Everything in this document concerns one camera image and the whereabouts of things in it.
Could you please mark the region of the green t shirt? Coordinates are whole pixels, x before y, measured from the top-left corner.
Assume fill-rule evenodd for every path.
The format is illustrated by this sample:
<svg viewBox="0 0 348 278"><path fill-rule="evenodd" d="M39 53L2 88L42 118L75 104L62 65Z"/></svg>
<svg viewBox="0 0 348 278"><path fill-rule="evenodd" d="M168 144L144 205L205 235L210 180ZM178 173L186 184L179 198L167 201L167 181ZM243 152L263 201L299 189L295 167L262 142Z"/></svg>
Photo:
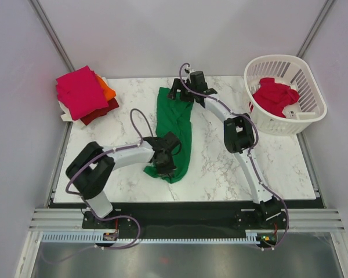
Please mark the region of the green t shirt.
<svg viewBox="0 0 348 278"><path fill-rule="evenodd" d="M168 132L172 132L182 144L181 148L175 148L175 152L178 154L173 157L176 166L173 176L163 178L163 180L173 184L182 180L189 169L192 148L191 112L193 103L181 101L178 97L171 100L168 98L169 91L170 89L167 87L159 88L155 133L162 137Z"/></svg>

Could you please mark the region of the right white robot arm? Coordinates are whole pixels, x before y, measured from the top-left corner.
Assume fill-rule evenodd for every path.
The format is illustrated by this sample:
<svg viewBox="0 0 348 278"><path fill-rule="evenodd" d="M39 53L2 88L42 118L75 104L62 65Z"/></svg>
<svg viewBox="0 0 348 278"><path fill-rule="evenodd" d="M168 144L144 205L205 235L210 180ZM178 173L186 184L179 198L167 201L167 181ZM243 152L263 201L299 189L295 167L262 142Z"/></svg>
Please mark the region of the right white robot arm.
<svg viewBox="0 0 348 278"><path fill-rule="evenodd" d="M187 70L187 78L175 78L168 98L198 103L213 113L223 123L223 142L227 151L239 162L249 185L255 205L254 221L267 228L279 221L281 229L289 227L289 215L284 200L267 185L259 167L254 148L259 142L255 124L247 113L237 114L218 96L215 89L208 87L202 71Z"/></svg>

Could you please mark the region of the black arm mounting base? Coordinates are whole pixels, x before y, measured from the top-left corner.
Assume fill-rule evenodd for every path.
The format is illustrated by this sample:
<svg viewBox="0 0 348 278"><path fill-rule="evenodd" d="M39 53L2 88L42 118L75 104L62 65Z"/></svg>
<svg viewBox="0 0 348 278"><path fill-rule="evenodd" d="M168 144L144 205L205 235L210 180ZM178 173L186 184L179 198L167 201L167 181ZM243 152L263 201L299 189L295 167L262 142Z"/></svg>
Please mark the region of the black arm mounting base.
<svg viewBox="0 0 348 278"><path fill-rule="evenodd" d="M324 228L332 213L320 200L289 201L289 229ZM128 236L241 236L247 230L284 231L271 221L261 224L256 219L252 202L174 202L118 203L104 220L98 220L89 210L78 206L53 207L51 216L65 220L67 225L79 223L77 229L116 229Z"/></svg>

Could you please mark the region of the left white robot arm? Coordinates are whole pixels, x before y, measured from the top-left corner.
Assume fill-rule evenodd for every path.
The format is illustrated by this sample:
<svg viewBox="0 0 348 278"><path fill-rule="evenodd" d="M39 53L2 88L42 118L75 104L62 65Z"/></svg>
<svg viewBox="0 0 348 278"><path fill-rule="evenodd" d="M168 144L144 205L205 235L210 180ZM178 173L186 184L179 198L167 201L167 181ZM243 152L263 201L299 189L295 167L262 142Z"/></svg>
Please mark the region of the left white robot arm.
<svg viewBox="0 0 348 278"><path fill-rule="evenodd" d="M70 179L66 192L75 186L80 196L95 213L95 220L104 228L115 223L113 205L104 187L114 170L139 163L150 163L162 177L173 176L176 166L173 151L182 150L182 143L172 132L162 137L143 137L134 144L118 147L102 147L97 142L88 143L66 169Z"/></svg>

